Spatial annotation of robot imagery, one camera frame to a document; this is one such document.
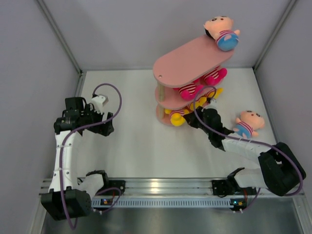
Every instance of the pink plush toy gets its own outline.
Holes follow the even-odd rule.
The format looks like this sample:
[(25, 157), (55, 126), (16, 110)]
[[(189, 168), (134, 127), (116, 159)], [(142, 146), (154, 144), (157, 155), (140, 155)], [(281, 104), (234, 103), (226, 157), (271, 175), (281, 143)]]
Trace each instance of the pink plush toy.
[(244, 138), (256, 137), (259, 134), (255, 130), (264, 128), (264, 118), (254, 111), (243, 111), (240, 113), (240, 119), (236, 118), (235, 121), (233, 131)]
[(174, 88), (174, 90), (178, 90), (181, 97), (186, 100), (186, 101), (190, 101), (193, 100), (196, 96), (196, 94), (202, 89), (202, 87), (204, 87), (203, 85), (196, 85), (195, 83), (198, 82), (199, 79), (184, 85), (182, 87), (179, 88)]
[(232, 31), (233, 20), (227, 16), (217, 16), (204, 24), (206, 34), (215, 39), (222, 51), (234, 49), (238, 44), (239, 30)]
[(225, 78), (228, 70), (226, 68), (221, 68), (221, 66), (217, 66), (212, 71), (206, 73), (201, 78), (205, 81), (207, 85), (217, 85), (219, 84), (223, 78)]

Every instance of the perforated metal strip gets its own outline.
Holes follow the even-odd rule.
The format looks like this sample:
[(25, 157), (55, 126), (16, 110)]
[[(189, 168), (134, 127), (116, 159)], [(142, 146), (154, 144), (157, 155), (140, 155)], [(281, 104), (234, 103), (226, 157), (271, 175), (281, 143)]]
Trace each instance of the perforated metal strip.
[[(101, 205), (102, 198), (93, 198), (93, 208), (108, 208)], [(229, 208), (230, 199), (219, 198), (125, 198), (121, 197), (115, 207), (119, 208)]]

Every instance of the gray backdrop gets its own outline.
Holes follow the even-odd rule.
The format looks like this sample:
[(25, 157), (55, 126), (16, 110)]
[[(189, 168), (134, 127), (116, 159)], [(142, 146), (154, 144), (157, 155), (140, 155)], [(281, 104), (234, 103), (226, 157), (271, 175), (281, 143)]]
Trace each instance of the gray backdrop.
[(35, 1), (0, 3), (0, 233), (25, 233), (78, 75)]
[(257, 77), (278, 138), (307, 172), (304, 190), (312, 207), (312, 1), (298, 2)]
[(289, 0), (45, 0), (82, 69), (150, 68), (227, 15), (241, 30), (227, 66), (252, 66)]

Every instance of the gray floor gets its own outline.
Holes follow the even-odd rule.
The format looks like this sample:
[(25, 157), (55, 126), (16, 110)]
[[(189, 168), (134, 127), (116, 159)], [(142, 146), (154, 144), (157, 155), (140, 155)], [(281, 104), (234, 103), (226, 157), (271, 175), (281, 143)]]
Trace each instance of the gray floor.
[(47, 215), (41, 234), (300, 234), (292, 199), (259, 199), (243, 214), (216, 209), (114, 209), (80, 218), (71, 232), (66, 221)]

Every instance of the white tabletop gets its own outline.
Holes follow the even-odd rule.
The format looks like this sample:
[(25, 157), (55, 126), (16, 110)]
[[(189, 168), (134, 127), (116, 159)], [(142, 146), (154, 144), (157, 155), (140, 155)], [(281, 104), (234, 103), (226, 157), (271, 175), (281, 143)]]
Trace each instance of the white tabletop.
[[(105, 170), (109, 177), (226, 177), (239, 167), (258, 167), (239, 155), (215, 149), (202, 130), (187, 124), (181, 127), (161, 124), (155, 114), (156, 81), (152, 70), (87, 72), (82, 96), (89, 102), (94, 88), (105, 82), (120, 90), (122, 108), (113, 120), (115, 131), (108, 137), (84, 131), (78, 176)], [(241, 111), (255, 110), (266, 121), (257, 140), (275, 144), (252, 69), (228, 69), (218, 87), (224, 88), (218, 98), (224, 126), (233, 128)], [(111, 87), (101, 87), (97, 93), (107, 95), (106, 110), (116, 112), (119, 102), (116, 92)]]

